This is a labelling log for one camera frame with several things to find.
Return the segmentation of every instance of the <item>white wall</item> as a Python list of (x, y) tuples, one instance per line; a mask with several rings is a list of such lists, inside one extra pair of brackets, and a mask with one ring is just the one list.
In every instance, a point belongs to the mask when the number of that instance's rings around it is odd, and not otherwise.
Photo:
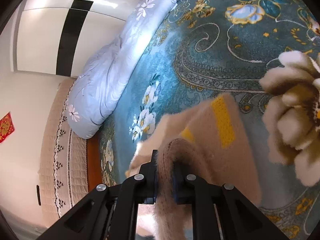
[(44, 128), (61, 76), (10, 71), (11, 19), (0, 35), (0, 119), (9, 111), (15, 132), (0, 143), (0, 206), (43, 226), (36, 185)]

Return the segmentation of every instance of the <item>black stripe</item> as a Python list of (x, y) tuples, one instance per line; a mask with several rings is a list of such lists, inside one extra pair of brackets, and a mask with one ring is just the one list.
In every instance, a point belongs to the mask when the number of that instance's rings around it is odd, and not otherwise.
[(57, 56), (56, 74), (71, 76), (73, 58), (79, 35), (93, 2), (74, 0), (63, 25)]
[(40, 188), (39, 186), (37, 185), (37, 195), (38, 195), (38, 204), (39, 206), (41, 206), (41, 200), (40, 200)]

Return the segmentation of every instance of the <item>yellow stripe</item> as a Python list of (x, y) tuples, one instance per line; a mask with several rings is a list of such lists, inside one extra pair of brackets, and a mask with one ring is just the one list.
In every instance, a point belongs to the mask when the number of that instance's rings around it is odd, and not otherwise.
[(235, 139), (227, 106), (222, 96), (211, 102), (213, 113), (216, 116), (216, 125), (221, 142), (221, 147), (228, 147)]
[(192, 133), (190, 132), (189, 128), (186, 127), (182, 132), (181, 136), (185, 138), (189, 142), (194, 142), (195, 138), (193, 137)]

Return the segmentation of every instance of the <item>towel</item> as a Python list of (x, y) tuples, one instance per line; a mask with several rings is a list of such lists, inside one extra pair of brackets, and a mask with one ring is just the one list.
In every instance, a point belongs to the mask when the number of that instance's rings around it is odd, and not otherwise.
[(152, 136), (137, 145), (126, 175), (138, 173), (153, 149), (158, 149), (158, 196), (155, 205), (139, 206), (138, 234), (184, 240), (184, 228), (192, 226), (190, 206), (177, 205), (172, 197), (175, 161), (189, 165), (208, 183), (232, 183), (252, 203), (260, 203), (257, 170), (232, 95), (223, 93), (179, 114), (164, 115)]

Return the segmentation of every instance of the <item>screw head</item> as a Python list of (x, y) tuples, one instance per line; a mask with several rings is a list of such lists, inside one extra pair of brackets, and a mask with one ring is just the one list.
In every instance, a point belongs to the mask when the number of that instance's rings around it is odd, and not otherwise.
[(143, 174), (136, 174), (136, 175), (134, 176), (134, 179), (135, 179), (135, 180), (143, 180), (143, 179), (144, 179), (144, 176), (143, 176)]
[(187, 180), (195, 180), (197, 177), (194, 174), (187, 175)]
[(98, 191), (104, 191), (106, 190), (107, 186), (104, 185), (104, 184), (99, 184), (97, 187), (96, 187), (96, 190)]
[(233, 184), (231, 183), (226, 183), (224, 185), (224, 188), (227, 189), (227, 190), (233, 190), (235, 186), (233, 186)]

